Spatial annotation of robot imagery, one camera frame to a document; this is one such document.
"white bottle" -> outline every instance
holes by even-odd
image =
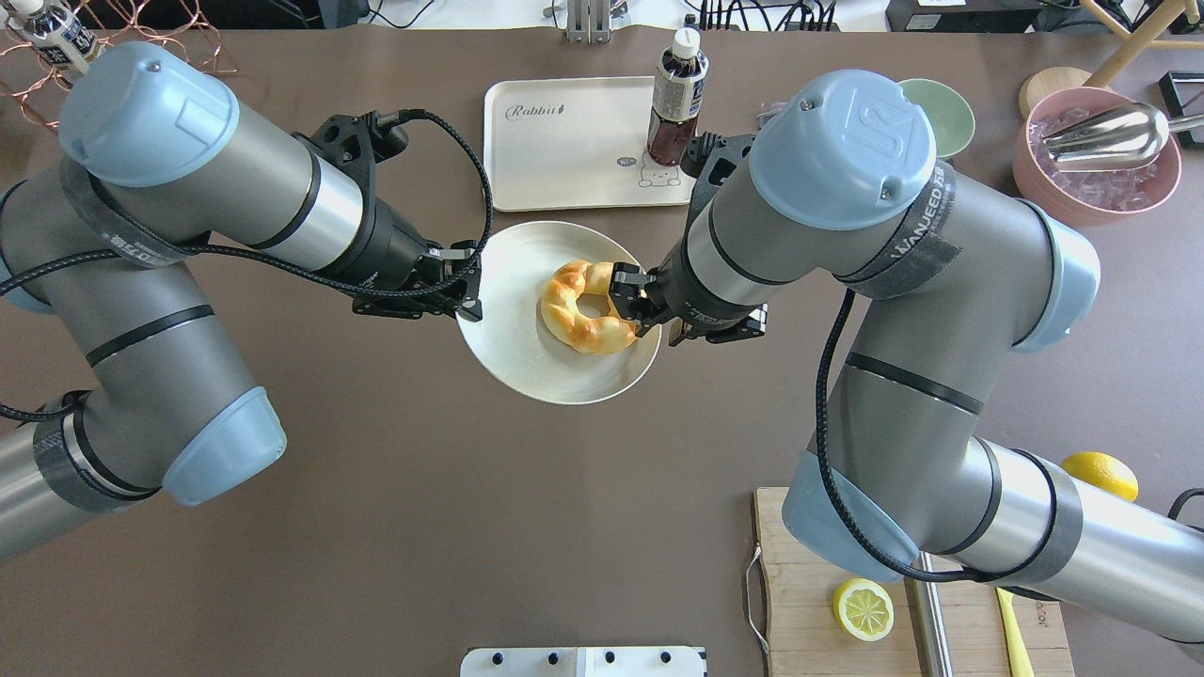
[[[36,47],[67,82],[82,78],[100,55],[104,46],[96,36],[58,0],[8,0],[8,5],[14,12],[8,28]]]
[[[648,122],[648,154],[660,165],[677,165],[694,139],[702,108],[702,86],[709,61],[692,28],[679,29],[661,54],[653,82],[653,114]]]

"white plate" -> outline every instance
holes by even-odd
[[[661,342],[655,326],[627,349],[586,355],[561,343],[539,317],[539,294],[560,266],[577,259],[635,258],[606,235],[572,223],[533,220],[489,239],[482,254],[484,319],[458,318],[465,342],[498,381],[529,398],[555,405],[589,405],[636,384]]]
[[[690,202],[694,179],[644,151],[651,77],[498,82],[485,93],[485,170],[503,212]]]

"ur logo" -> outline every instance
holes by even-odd
[[[858,90],[845,120],[845,140],[884,158],[899,158],[911,135],[913,117],[890,101]]]

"wooden cutting board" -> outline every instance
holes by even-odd
[[[769,676],[825,675],[920,677],[920,659],[908,596],[902,583],[884,585],[895,602],[895,629],[878,642],[845,632],[832,614],[832,595],[852,577],[811,553],[786,531],[781,504],[786,489],[757,489],[755,496],[761,567],[768,617]],[[939,558],[938,567],[951,565]],[[954,673],[1010,677],[1003,619],[995,588],[957,582],[938,585]],[[1070,649],[1056,602],[1015,599],[1016,619],[1037,677],[1074,677]]]

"twisted bread ring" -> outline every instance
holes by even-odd
[[[578,353],[610,355],[636,341],[639,324],[620,318],[608,294],[614,264],[609,261],[571,261],[561,266],[543,288],[539,300],[543,323],[556,338]],[[596,318],[582,314],[577,307],[582,294],[606,296],[609,314]]]

